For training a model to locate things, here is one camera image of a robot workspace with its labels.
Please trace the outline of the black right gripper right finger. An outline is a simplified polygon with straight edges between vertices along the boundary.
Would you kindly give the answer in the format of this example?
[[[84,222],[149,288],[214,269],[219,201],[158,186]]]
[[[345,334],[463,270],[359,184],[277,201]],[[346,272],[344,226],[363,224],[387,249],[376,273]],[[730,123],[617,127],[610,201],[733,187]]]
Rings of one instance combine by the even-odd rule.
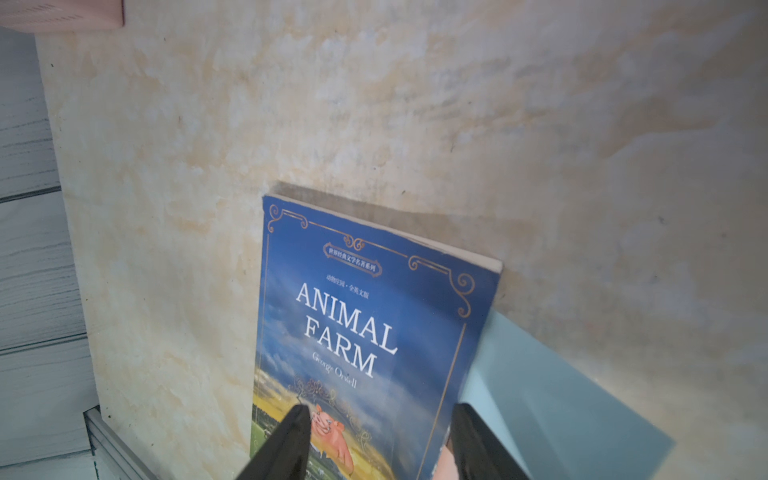
[[[450,445],[461,480],[529,480],[529,476],[468,403],[452,410]]]

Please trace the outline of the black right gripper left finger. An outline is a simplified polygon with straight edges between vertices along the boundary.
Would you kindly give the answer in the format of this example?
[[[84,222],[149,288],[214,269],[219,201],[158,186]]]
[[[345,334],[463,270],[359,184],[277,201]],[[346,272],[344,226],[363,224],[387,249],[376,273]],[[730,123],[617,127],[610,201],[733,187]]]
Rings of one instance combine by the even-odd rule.
[[[236,479],[303,480],[310,439],[310,410],[303,404],[294,405]]]

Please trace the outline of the blue Animal Farm book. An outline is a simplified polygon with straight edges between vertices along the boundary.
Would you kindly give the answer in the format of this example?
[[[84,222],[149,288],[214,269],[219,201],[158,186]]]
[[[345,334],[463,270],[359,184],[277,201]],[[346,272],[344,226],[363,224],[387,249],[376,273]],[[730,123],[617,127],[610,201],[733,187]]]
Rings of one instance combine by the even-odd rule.
[[[284,196],[263,210],[252,449],[304,404],[308,478],[431,478],[502,263]]]

